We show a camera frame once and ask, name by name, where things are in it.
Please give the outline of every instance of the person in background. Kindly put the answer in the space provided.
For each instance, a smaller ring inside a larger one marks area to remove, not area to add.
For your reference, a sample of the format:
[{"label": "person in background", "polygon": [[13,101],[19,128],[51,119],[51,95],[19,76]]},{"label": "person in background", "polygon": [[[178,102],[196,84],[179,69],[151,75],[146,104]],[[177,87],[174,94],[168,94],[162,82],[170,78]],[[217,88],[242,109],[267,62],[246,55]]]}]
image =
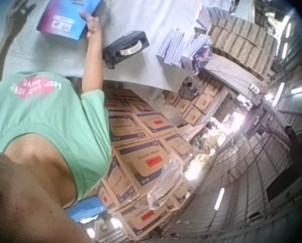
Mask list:
[{"label": "person in background", "polygon": [[12,4],[0,42],[0,242],[91,242],[63,209],[87,195],[110,163],[102,30],[98,18],[81,13],[88,51],[80,97],[55,73],[3,78],[8,50],[35,8],[27,5]]}]

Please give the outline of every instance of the green t-shirt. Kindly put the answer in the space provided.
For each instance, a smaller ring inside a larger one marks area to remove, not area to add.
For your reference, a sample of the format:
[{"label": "green t-shirt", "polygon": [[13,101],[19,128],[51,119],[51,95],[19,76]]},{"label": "green t-shirt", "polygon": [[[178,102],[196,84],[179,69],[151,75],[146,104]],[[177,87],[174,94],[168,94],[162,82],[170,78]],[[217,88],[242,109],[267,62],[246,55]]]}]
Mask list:
[{"label": "green t-shirt", "polygon": [[14,74],[0,82],[0,152],[17,137],[36,133],[63,155],[75,181],[77,200],[108,170],[111,156],[104,93],[81,99],[70,81],[53,73]]}]

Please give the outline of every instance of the plastic bag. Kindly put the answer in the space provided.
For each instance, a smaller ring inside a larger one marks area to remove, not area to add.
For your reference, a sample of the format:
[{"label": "plastic bag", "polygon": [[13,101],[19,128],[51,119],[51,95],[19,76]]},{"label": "plastic bag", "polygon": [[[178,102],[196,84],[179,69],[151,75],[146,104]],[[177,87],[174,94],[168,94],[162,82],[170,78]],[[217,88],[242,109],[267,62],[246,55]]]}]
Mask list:
[{"label": "plastic bag", "polygon": [[175,153],[169,154],[155,185],[145,197],[138,201],[136,207],[156,210],[164,205],[184,176],[183,166],[183,161]]}]

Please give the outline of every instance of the white table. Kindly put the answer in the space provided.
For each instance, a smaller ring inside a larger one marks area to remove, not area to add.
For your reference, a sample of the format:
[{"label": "white table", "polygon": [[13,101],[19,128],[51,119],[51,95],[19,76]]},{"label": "white table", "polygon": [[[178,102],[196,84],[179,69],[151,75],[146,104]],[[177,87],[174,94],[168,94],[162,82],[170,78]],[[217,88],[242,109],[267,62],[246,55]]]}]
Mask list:
[{"label": "white table", "polygon": [[[36,31],[38,21],[49,0],[41,0],[28,19],[23,31],[14,41],[7,57],[5,73],[19,71],[50,71],[65,76],[82,76],[87,40],[79,42]],[[167,30],[177,27],[191,31],[200,3],[212,5],[214,0],[104,0],[97,12],[104,29],[104,45],[108,45],[131,30],[145,31],[150,47],[116,65],[105,69],[104,78],[141,84],[177,92],[185,74],[182,70],[161,65],[155,53]],[[231,61],[214,55],[208,69],[225,82],[258,80]]]}]

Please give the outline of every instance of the hand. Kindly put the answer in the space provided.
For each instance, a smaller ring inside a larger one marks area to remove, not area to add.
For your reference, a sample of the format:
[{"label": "hand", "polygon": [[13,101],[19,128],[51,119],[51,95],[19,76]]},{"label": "hand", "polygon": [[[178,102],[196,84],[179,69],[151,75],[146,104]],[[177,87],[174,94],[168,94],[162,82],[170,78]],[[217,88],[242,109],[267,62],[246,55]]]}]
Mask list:
[{"label": "hand", "polygon": [[32,4],[29,7],[28,0],[15,0],[11,9],[6,15],[5,35],[11,38],[15,38],[19,32],[23,29],[27,17],[36,7],[36,4]]},{"label": "hand", "polygon": [[87,14],[85,11],[80,11],[79,13],[81,18],[87,21],[87,26],[88,26],[87,38],[89,39],[93,37],[102,40],[102,29],[99,24],[99,18]]}]

